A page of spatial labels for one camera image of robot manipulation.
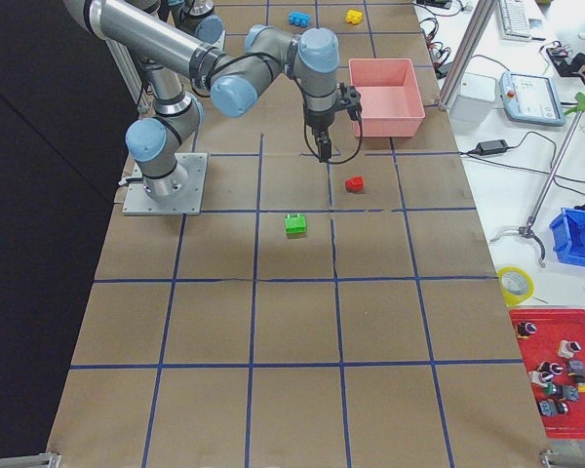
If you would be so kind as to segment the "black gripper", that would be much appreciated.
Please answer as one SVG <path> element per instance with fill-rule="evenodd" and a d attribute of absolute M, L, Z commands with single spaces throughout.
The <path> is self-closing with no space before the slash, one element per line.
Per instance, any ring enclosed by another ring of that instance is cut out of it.
<path fill-rule="evenodd" d="M 335 112 L 332 109 L 315 111 L 305 110 L 305 124 L 311 129 L 318 150 L 318 160 L 328 162 L 332 157 L 332 141 L 329 137 L 329 128 L 332 125 Z"/>

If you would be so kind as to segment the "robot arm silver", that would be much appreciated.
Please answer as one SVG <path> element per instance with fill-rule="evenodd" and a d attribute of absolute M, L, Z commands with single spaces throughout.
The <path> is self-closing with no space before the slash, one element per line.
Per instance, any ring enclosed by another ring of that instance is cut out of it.
<path fill-rule="evenodd" d="M 223 21 L 211 0 L 162 0 L 158 16 L 162 21 L 172 18 L 176 28 L 202 42 L 216 44 L 224 40 Z"/>
<path fill-rule="evenodd" d="M 148 199 L 168 202 L 188 189 L 190 172 L 176 151 L 199 129 L 204 112 L 182 79 L 209 97 L 221 114 L 238 118 L 286 75 L 301 93 L 305 132 L 314 138 L 310 146 L 316 158 L 327 163 L 332 157 L 329 128 L 340 105 L 335 76 L 339 47 L 331 30 L 291 34 L 257 24 L 247 35 L 244 53 L 232 57 L 216 46 L 216 35 L 160 19 L 156 1 L 67 1 L 64 7 L 92 35 L 127 48 L 152 88 L 154 116 L 134 122 L 126 132 Z"/>

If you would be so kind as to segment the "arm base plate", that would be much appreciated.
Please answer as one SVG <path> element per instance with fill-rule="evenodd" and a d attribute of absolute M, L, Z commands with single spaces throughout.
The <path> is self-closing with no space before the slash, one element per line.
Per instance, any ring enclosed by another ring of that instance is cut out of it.
<path fill-rule="evenodd" d="M 166 177 L 145 177 L 134 166 L 126 178 L 124 215 L 199 215 L 202 210 L 208 153 L 175 154 L 175 170 Z"/>

